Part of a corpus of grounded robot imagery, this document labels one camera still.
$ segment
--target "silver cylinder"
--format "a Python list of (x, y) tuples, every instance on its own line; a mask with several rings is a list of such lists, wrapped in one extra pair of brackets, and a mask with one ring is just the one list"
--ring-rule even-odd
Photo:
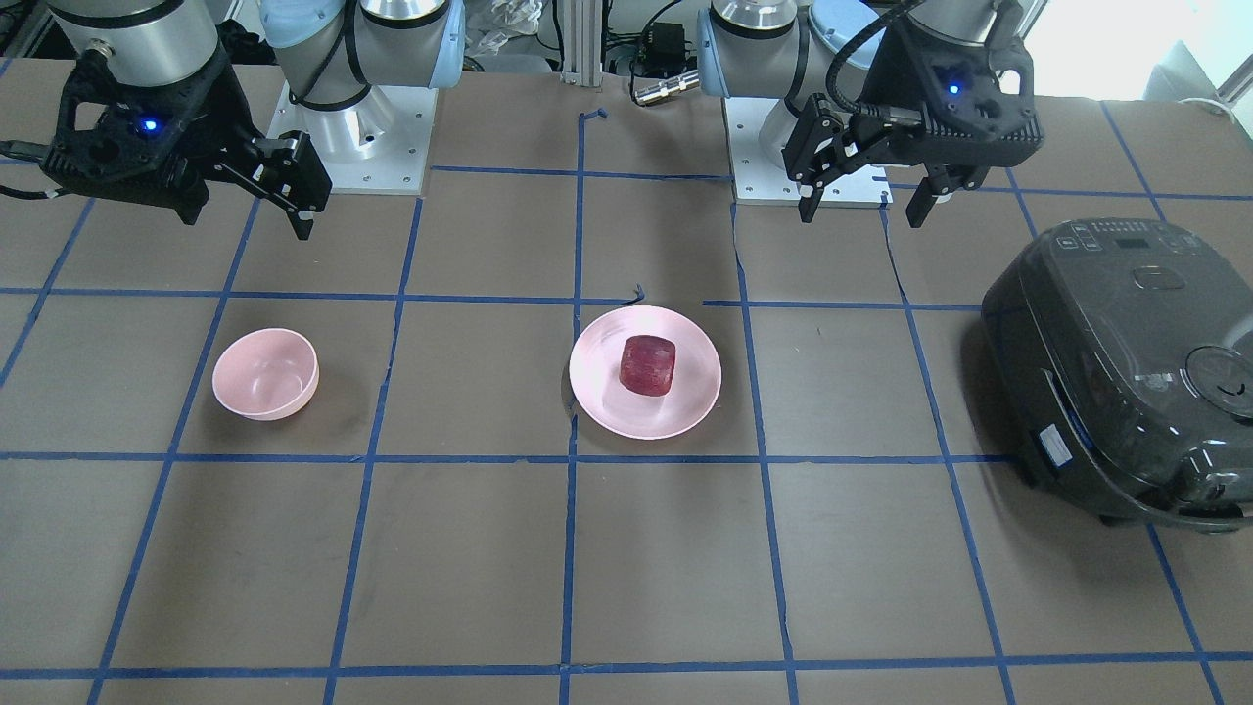
[[(352, 75), (347, 46), (340, 41), (336, 48), (345, 13), (356, 11), (357, 8), (350, 5), (313, 36), (294, 46), (274, 49), (274, 56), (293, 93), (309, 103), (325, 105), (342, 103), (361, 93), (365, 86)], [(326, 63), (321, 75), (315, 75), (332, 49), (335, 55)]]
[(923, 29), (961, 44), (982, 44), (1000, 0), (928, 0), (910, 11)]
[[(796, 60), (801, 53), (801, 29), (793, 25), (783, 36), (774, 39), (747, 39), (713, 25), (718, 43), (718, 59), (730, 95), (741, 98), (783, 98), (792, 86)], [(799, 103), (812, 93), (823, 93), (827, 66), (834, 53), (817, 38), (809, 38), (809, 55), (804, 66)]]
[(447, 0), (361, 0), (361, 9), (385, 20), (416, 20), (439, 10)]
[(366, 79), (376, 85), (431, 85), (450, 14), (410, 29), (357, 18), (357, 54)]
[(712, 8), (728, 23), (756, 31), (783, 29), (796, 19), (794, 0), (715, 0)]
[(49, 6), (79, 53), (93, 41), (113, 50), (109, 70), (124, 85), (177, 83), (199, 70), (218, 48), (218, 30), (202, 0), (49, 0)]

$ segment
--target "blue painter's tape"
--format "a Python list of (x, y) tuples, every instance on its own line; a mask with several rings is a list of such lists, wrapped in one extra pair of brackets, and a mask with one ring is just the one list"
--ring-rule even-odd
[(987, 621), (987, 635), (992, 644), (992, 654), (996, 656), (997, 671), (1001, 676), (1001, 686), (1005, 690), (1005, 701), (1007, 705), (1015, 705), (1016, 700), (1014, 696), (1014, 685), (1010, 682), (1010, 671), (1005, 664), (1005, 650), (1001, 645), (1000, 629), (996, 626), (996, 616), (992, 614), (992, 601), (987, 592), (987, 581), (984, 579), (984, 567), (979, 561), (979, 547), (975, 545), (975, 532), (970, 523), (970, 516), (966, 512), (966, 501), (961, 495), (961, 483), (957, 481), (957, 471), (952, 465), (952, 455), (949, 452), (949, 441), (944, 432), (944, 419), (940, 417), (940, 403), (936, 399), (935, 386), (931, 383), (931, 372), (927, 367), (926, 352), (922, 349), (922, 337), (918, 333), (918, 324), (913, 316), (913, 308), (910, 303), (910, 297), (905, 292), (905, 287), (901, 286), (901, 274), (896, 264), (896, 255), (892, 250), (892, 232), (891, 223), (887, 218), (887, 200), (885, 198), (883, 203), (878, 209), (880, 223), (883, 227), (883, 239), (887, 243), (887, 258), (892, 264), (892, 272), (896, 275), (897, 286), (901, 289), (901, 303), (905, 304), (905, 319), (910, 326), (910, 337), (913, 341), (913, 352), (917, 357), (918, 371), (922, 373), (922, 387), (927, 393), (927, 406), (931, 408), (931, 421), (936, 427), (936, 441), (940, 445), (940, 453), (944, 456), (945, 470), (949, 473), (949, 486), (952, 491), (954, 505), (957, 508), (957, 517), (961, 521), (961, 532), (966, 540), (966, 552), (970, 556), (970, 567), (975, 575), (975, 586), (979, 590), (979, 600), (984, 607), (984, 617)]
[(697, 71), (700, 75), (700, 90), (707, 95), (730, 98), (727, 78), (722, 74), (718, 61), (718, 40), (709, 19), (709, 8), (697, 13)]
[(444, 25), (440, 53), (431, 71), (431, 88), (452, 88), (461, 80), (465, 58), (466, 9), (461, 0), (449, 0), (449, 19)]
[(209, 351), (213, 348), (213, 339), (217, 337), (218, 327), (222, 324), (222, 314), (226, 312), (227, 301), (229, 299), (228, 293), (234, 284), (236, 275), (239, 273), (239, 263), (243, 260), (244, 248), (248, 247), (248, 237), (252, 233), (253, 223), (257, 220), (259, 205), (261, 200), (253, 198), (252, 209), (248, 212), (248, 220), (239, 234), (239, 243), (236, 245), (234, 258), (231, 260), (231, 269), (227, 272), (226, 283), (222, 284), (218, 307), (213, 312), (209, 329), (204, 334), (204, 343), (200, 346), (200, 358), (195, 363), (195, 372), (192, 373), (192, 382), (188, 386), (187, 394), (183, 397), (183, 409), (179, 412), (178, 422), (174, 425), (174, 433), (169, 440), (169, 448), (165, 452), (165, 463), (162, 466), (160, 476), (157, 478), (157, 487), (153, 490), (153, 498), (148, 505), (148, 515), (144, 518), (143, 530), (139, 532), (139, 543), (130, 561), (130, 571), (127, 575), (127, 582), (122, 587), (122, 596), (118, 599), (118, 610), (114, 612), (113, 625), (109, 627), (109, 636), (104, 642), (104, 651), (100, 654), (100, 675), (91, 681), (91, 690), (86, 699), (88, 705), (96, 705), (100, 700), (100, 691), (104, 687), (104, 672), (108, 671), (113, 661), (113, 651), (117, 649), (118, 639), (122, 636), (122, 622), (127, 617), (127, 611), (130, 607), (130, 597), (134, 595), (135, 582), (139, 579), (139, 569), (143, 566), (144, 556), (148, 553), (148, 542), (152, 538), (153, 527), (157, 525), (157, 511), (160, 508), (162, 498), (165, 496), (165, 486), (169, 482), (170, 470), (174, 466), (174, 455), (178, 452), (178, 445), (183, 440), (183, 430), (187, 428), (187, 419), (192, 416), (192, 402), (195, 399), (195, 392), (199, 389), (204, 369), (208, 367)]
[(78, 242), (78, 235), (83, 232), (83, 224), (86, 223), (88, 215), (91, 214), (91, 207), (95, 204), (95, 198), (89, 198), (83, 205), (83, 212), (79, 213), (78, 222), (74, 223), (74, 229), (70, 230), (70, 235), (65, 239), (65, 245), (61, 247), (60, 254), (56, 255), (56, 260), (53, 262), (53, 268), (48, 272), (48, 278), (44, 279), (44, 286), (39, 289), (39, 296), (35, 298), (35, 304), (30, 307), (30, 313), (26, 316), (26, 323), (21, 326), (21, 332), (18, 333), (18, 341), (14, 342), (13, 349), (9, 352), (9, 359), (5, 361), (3, 368), (0, 368), (0, 388), (4, 388), (5, 382), (9, 381), (9, 376), (13, 373), (13, 367), (18, 364), (18, 357), (21, 354), (21, 348), (26, 344), (26, 338), (30, 337), (30, 331), (35, 327), (35, 321), (39, 319), (39, 313), (44, 309), (44, 303), (48, 301), (48, 294), (53, 289), (53, 284), (56, 282), (56, 275), (61, 272), (61, 267), (65, 265), (65, 259), (70, 255), (70, 249), (74, 248), (74, 243)]
[(1026, 229), (1031, 233), (1031, 239), (1040, 237), (1040, 233), (1035, 229), (1035, 220), (1031, 219), (1031, 210), (1026, 207), (1026, 198), (1022, 198), (1022, 189), (1017, 185), (1017, 179), (1014, 178), (1014, 169), (1006, 167), (1005, 175), (1010, 179), (1010, 188), (1014, 189), (1014, 197), (1017, 198), (1019, 209), (1022, 210), (1022, 219), (1026, 220)]
[[(736, 240), (736, 225), (738, 222), (738, 208), (730, 204), (730, 237)], [(779, 560), (778, 525), (774, 522), (774, 491), (771, 482), (769, 456), (766, 451), (766, 423), (762, 416), (762, 388), (757, 376), (757, 348), (753, 342), (753, 318), (748, 306), (748, 277), (744, 274), (744, 265), (736, 253), (736, 277), (739, 287), (739, 312), (744, 324), (744, 343), (748, 357), (748, 388), (753, 399), (753, 428), (757, 433), (757, 463), (762, 476), (762, 502), (766, 511), (766, 538), (771, 552), (771, 574), (774, 581), (774, 607), (778, 612), (779, 639), (783, 646), (783, 660), (791, 664), (796, 657), (792, 650), (792, 636), (787, 627), (787, 591), (783, 585), (783, 565)], [(787, 692), (789, 705), (799, 705), (801, 691), (797, 686), (796, 669), (787, 667)]]
[(1179, 590), (1179, 581), (1174, 577), (1174, 571), (1170, 569), (1170, 561), (1167, 558), (1165, 550), (1162, 548), (1162, 540), (1158, 538), (1158, 531), (1149, 525), (1145, 527), (1149, 532), (1149, 543), (1153, 545), (1153, 552), (1158, 557), (1158, 563), (1162, 566), (1162, 574), (1167, 579), (1167, 585), (1170, 587), (1170, 596), (1175, 601), (1175, 609), (1179, 610), (1179, 619), (1183, 621), (1184, 629), (1188, 631), (1188, 640), (1192, 641), (1192, 649), (1195, 652), (1194, 657), (1200, 660), (1200, 671), (1205, 676), (1205, 682), (1209, 685), (1209, 694), (1214, 699), (1214, 705), (1224, 705), (1223, 694), (1218, 690), (1218, 681), (1214, 679), (1214, 670), (1209, 666), (1209, 659), (1205, 655), (1204, 647), (1200, 645), (1200, 635), (1197, 634), (1197, 625), (1192, 621), (1192, 615), (1188, 612), (1188, 605), (1183, 601), (1183, 592)]
[(1126, 160), (1131, 163), (1135, 178), (1140, 179), (1140, 185), (1143, 185), (1144, 192), (1149, 194), (1149, 200), (1153, 203), (1153, 209), (1158, 213), (1158, 219), (1167, 219), (1165, 213), (1162, 212), (1162, 204), (1158, 203), (1158, 197), (1154, 195), (1153, 189), (1149, 188), (1149, 180), (1144, 178), (1144, 172), (1140, 170), (1140, 164), (1131, 154), (1131, 148), (1126, 144), (1126, 139), (1123, 138), (1123, 130), (1118, 129), (1118, 123), (1114, 121), (1114, 115), (1109, 111), (1109, 105), (1104, 100), (1100, 101), (1100, 109), (1105, 113), (1105, 120), (1109, 121), (1110, 129), (1114, 130), (1114, 136), (1118, 139), (1119, 147), (1121, 147), (1123, 153), (1126, 154)]
[(357, 501), (357, 521), (352, 530), (352, 545), (348, 550), (348, 570), (343, 577), (343, 595), (340, 599), (340, 616), (336, 620), (335, 640), (331, 644), (330, 675), (326, 679), (326, 687), (322, 691), (325, 705), (335, 702), (335, 690), (337, 684), (337, 670), (343, 657), (343, 641), (348, 632), (348, 615), (352, 610), (352, 596), (357, 585), (357, 567), (361, 563), (361, 545), (366, 535), (366, 516), (370, 512), (370, 495), (373, 488), (373, 476), (376, 457), (378, 453), (378, 438), (382, 436), (383, 416), (387, 409), (387, 393), (391, 389), (391, 376), (396, 368), (396, 347), (400, 343), (401, 324), (405, 319), (405, 288), (408, 286), (410, 272), (413, 268), (413, 252), (417, 249), (417, 230), (422, 222), (422, 199), (413, 200), (413, 217), (408, 228), (408, 244), (405, 249), (405, 263), (401, 267), (400, 283), (396, 287), (396, 307), (392, 313), (392, 339), (387, 352), (387, 372), (383, 382), (378, 386), (378, 397), (375, 402), (375, 419), (370, 427), (370, 443), (366, 450), (366, 467), (361, 473), (361, 495)]

